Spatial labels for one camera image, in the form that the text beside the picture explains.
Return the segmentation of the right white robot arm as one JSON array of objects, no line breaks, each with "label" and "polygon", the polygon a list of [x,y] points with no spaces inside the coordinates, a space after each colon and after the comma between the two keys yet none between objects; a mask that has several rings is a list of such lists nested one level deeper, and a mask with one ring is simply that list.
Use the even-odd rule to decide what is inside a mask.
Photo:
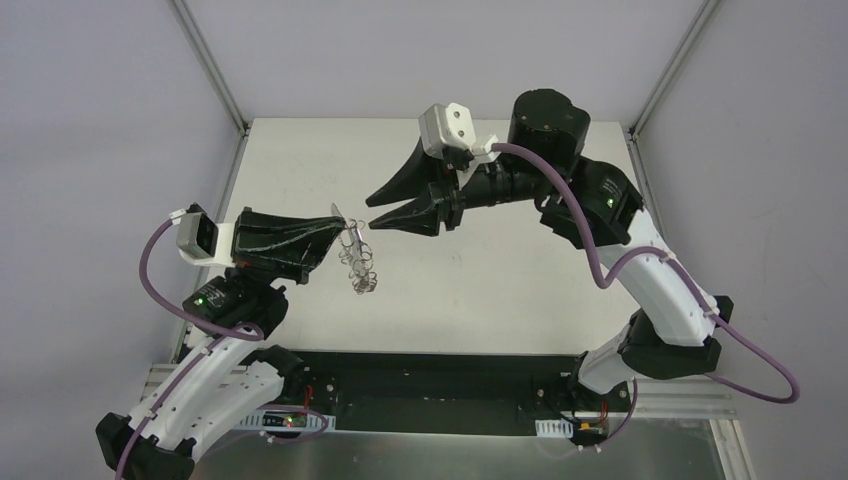
[{"label": "right white robot arm", "polygon": [[622,284],[637,311],[611,340],[582,354],[568,377],[569,400],[583,410],[637,375],[714,372],[722,352],[716,318],[729,304],[675,260],[630,178],[584,155],[590,123],[553,89],[517,97],[505,141],[478,134],[466,107],[433,105],[404,165],[366,200],[388,207],[372,229],[429,237],[458,227],[468,210],[532,201],[544,226],[586,254],[602,287]]}]

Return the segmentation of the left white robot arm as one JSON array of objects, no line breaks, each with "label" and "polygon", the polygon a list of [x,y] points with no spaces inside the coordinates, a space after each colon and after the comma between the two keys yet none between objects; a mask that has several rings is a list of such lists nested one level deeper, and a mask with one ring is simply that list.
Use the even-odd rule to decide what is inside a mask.
[{"label": "left white robot arm", "polygon": [[[98,423],[96,437],[116,478],[187,479],[220,438],[263,409],[293,416],[301,442],[329,428],[329,419],[308,407],[304,362],[267,339],[289,309],[285,282],[307,283],[346,225],[337,213],[293,218],[250,208],[217,223],[192,204],[154,231],[139,261],[142,286],[203,338],[129,413]],[[224,268],[178,305],[149,277],[152,250],[168,229],[176,230],[187,263]]]}]

